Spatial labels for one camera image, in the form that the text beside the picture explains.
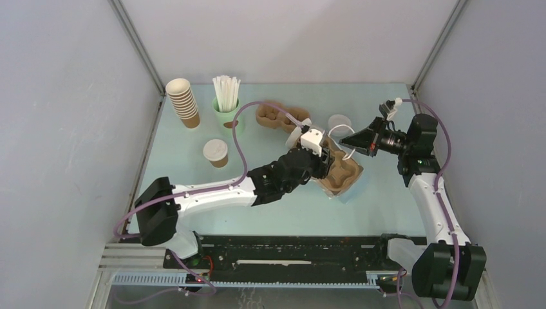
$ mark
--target white cup lid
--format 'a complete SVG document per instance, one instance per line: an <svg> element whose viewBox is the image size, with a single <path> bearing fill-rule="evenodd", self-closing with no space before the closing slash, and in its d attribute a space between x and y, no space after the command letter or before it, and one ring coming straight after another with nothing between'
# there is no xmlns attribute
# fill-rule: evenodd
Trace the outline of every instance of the white cup lid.
<svg viewBox="0 0 546 309"><path fill-rule="evenodd" d="M333 127L340 124L346 124L347 126L351 126L351 120L347 116L342 114L332 115L328 119L328 130L331 130ZM349 130L348 127L337 127L332 131L332 135L334 136L345 136L349 133L351 133L351 130Z"/></svg>
<svg viewBox="0 0 546 309"><path fill-rule="evenodd" d="M227 155L227 144L223 140L210 140L203 147L203 155L208 161L220 161Z"/></svg>

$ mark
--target white wall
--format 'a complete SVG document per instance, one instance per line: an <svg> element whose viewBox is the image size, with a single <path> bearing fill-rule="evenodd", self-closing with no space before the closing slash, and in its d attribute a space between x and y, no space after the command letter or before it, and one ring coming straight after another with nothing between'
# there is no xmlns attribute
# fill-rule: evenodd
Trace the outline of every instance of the white wall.
<svg viewBox="0 0 546 309"><path fill-rule="evenodd" d="M420 94L451 134L451 200L506 309L544 308L545 14L545 1L470 1Z"/></svg>
<svg viewBox="0 0 546 309"><path fill-rule="evenodd" d="M123 2L163 82L411 84L456 0Z"/></svg>
<svg viewBox="0 0 546 309"><path fill-rule="evenodd" d="M0 2L0 308L83 308L158 93L106 0Z"/></svg>

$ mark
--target stack of paper cups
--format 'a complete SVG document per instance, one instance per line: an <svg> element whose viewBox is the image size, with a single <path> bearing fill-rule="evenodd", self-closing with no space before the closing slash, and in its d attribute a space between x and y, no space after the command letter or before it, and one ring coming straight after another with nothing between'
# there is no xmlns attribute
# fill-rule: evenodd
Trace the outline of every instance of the stack of paper cups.
<svg viewBox="0 0 546 309"><path fill-rule="evenodd" d="M171 99L174 112L184 125L189 128L199 126L201 122L199 109L195 104L189 81L187 79L173 79L167 84L165 90Z"/></svg>

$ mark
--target light blue table surface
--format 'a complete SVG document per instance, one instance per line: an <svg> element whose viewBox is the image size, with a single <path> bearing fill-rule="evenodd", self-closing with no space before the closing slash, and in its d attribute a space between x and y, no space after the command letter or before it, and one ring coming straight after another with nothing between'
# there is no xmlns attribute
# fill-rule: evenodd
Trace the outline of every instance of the light blue table surface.
<svg viewBox="0 0 546 309"><path fill-rule="evenodd" d="M214 87L194 85L192 90L201 124L187 129L166 99L140 193L163 176L168 176L171 183L192 185L235 178L242 173L233 141L220 133L214 119ZM405 84L242 84L239 91L240 101L245 104L267 99L305 108L313 123L325 129L329 116L344 114L356 131L381 115L380 103L396 97L409 98ZM288 135L280 128L259 126L255 111L252 106L241 114L246 128L238 137L249 169L277 160L287 152ZM396 128L407 130L413 116L411 104L403 104L394 119ZM229 162L221 169L202 155L203 146L212 138L223 139L229 147ZM309 182L274 203L197 214L189 227L200 234L374 236L396 232L424 236L417 205L397 172L397 157L379 151L374 158L358 153L354 158L364 167L364 174L355 185L358 187L351 190L353 198L346 203L328 198L317 184ZM132 224L129 232L138 232L137 225Z"/></svg>

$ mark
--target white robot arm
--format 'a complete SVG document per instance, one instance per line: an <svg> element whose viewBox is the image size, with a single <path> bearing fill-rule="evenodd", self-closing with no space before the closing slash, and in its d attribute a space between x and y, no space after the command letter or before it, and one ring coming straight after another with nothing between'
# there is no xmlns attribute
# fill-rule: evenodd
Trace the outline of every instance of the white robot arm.
<svg viewBox="0 0 546 309"><path fill-rule="evenodd" d="M446 298L452 293L452 299L472 300L485 268L485 251L472 245L461 229L446 196L444 179L438 177L440 166L432 154L438 120L418 114L406 132L395 131L394 126L390 129L395 106L401 102L397 99L381 104L379 111L383 117L376 117L367 128L341 139L339 143L367 156L375 156L378 150L398 156L398 172L417 202L428 247L423 251L411 240L393 238L388 243L387 257L412 273L416 294ZM459 263L457 282L452 285L455 250L458 250Z"/></svg>
<svg viewBox="0 0 546 309"><path fill-rule="evenodd" d="M156 179L136 200L135 206L163 196L180 196L136 214L141 244L161 245L180 259L197 254L200 248L198 237L187 228L193 215L224 207L270 203L280 200L285 193L306 184L311 178L326 177L332 158L328 148L321 147L322 140L323 132L305 126L295 148L277 161L249 171L241 181L231 179L204 185L171 185L167 177Z"/></svg>

